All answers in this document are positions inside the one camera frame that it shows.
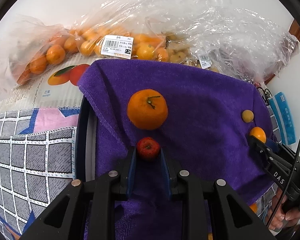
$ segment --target fingernail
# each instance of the fingernail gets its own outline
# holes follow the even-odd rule
[[[287,212],[287,213],[286,213],[286,220],[290,220],[290,218],[291,218],[291,213],[290,213],[290,212]]]

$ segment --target printed mango picture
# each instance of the printed mango picture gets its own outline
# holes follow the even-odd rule
[[[49,77],[48,84],[57,86],[70,81],[74,86],[77,86],[79,79],[88,67],[88,64],[81,64],[60,69]]]

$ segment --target white price sticker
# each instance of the white price sticker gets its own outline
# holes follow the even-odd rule
[[[212,62],[207,55],[199,56],[199,62],[202,69],[208,68],[212,66]]]
[[[131,59],[132,37],[106,35],[102,43],[101,54]]]

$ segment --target metal screw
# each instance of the metal screw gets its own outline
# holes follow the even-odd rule
[[[110,177],[116,177],[116,176],[118,176],[118,172],[117,171],[109,171],[108,175]]]
[[[186,171],[186,170],[182,170],[182,171],[180,171],[179,173],[180,173],[180,175],[181,175],[182,177],[187,177],[187,176],[189,176],[189,171]]]
[[[217,184],[218,184],[219,186],[225,186],[225,185],[226,185],[226,181],[225,181],[224,179],[218,179],[218,180],[217,180]]]
[[[73,181],[71,181],[71,185],[76,187],[79,186],[81,184],[81,180],[79,179],[74,179]]]

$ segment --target purple cloth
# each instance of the purple cloth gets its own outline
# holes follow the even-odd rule
[[[151,136],[170,149],[184,169],[201,179],[225,179],[247,202],[272,184],[251,158],[247,143],[254,126],[272,137],[268,110],[251,84],[208,70],[141,60],[98,60],[84,73],[79,88],[99,118],[96,174],[113,169],[127,148]],[[157,130],[137,129],[126,109],[133,93],[159,91],[169,114]],[[254,112],[246,124],[242,111]],[[117,203],[116,240],[181,238],[181,203],[167,200],[159,161],[138,162],[132,197]]]

